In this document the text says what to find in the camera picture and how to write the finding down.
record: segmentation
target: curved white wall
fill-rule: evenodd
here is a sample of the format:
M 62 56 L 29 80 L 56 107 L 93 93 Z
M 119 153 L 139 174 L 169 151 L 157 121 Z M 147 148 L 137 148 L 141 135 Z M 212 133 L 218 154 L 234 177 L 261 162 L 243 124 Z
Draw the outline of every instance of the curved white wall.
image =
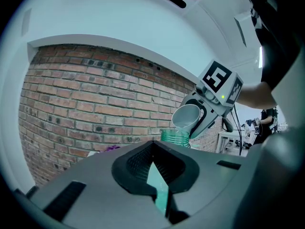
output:
M 24 12 L 29 30 L 21 36 Z M 33 47 L 80 43 L 111 47 L 159 63 L 195 80 L 214 58 L 182 17 L 150 0 L 25 0 L 0 47 L 0 155 L 12 189 L 33 185 L 20 145 L 18 106 Z

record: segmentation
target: green plastic cup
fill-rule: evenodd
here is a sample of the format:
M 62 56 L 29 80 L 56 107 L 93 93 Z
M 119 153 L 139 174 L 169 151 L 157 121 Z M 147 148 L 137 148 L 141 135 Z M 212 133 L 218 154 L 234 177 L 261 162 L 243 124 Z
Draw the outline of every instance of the green plastic cup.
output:
M 189 133 L 179 129 L 164 129 L 161 133 L 161 141 L 170 142 L 183 147 L 189 147 Z

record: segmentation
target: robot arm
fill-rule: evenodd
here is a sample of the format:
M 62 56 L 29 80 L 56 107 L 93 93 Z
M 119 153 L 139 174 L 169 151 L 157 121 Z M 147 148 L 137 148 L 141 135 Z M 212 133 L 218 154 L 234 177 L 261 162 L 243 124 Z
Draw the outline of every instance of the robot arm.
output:
M 194 91 L 180 105 L 195 104 L 203 110 L 203 116 L 191 130 L 190 138 L 196 138 L 210 128 L 218 116 L 225 118 L 232 111 L 242 85 L 243 81 L 237 73 L 216 61 L 209 63 L 199 75 Z

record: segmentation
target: white cup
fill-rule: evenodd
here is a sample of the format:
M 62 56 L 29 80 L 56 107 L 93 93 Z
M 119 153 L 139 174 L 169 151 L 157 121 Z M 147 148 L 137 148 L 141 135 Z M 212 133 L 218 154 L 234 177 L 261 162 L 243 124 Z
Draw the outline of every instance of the white cup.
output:
M 200 109 L 194 104 L 186 104 L 178 108 L 172 115 L 172 124 L 188 133 L 198 123 Z

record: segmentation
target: brick wall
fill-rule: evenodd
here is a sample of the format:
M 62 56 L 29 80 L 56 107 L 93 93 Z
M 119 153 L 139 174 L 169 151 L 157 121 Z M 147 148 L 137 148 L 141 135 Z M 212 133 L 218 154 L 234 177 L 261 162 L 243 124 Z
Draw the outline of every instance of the brick wall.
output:
M 42 47 L 20 97 L 22 149 L 37 185 L 109 146 L 160 140 L 193 83 L 134 55 L 81 45 Z M 219 122 L 193 140 L 214 151 Z

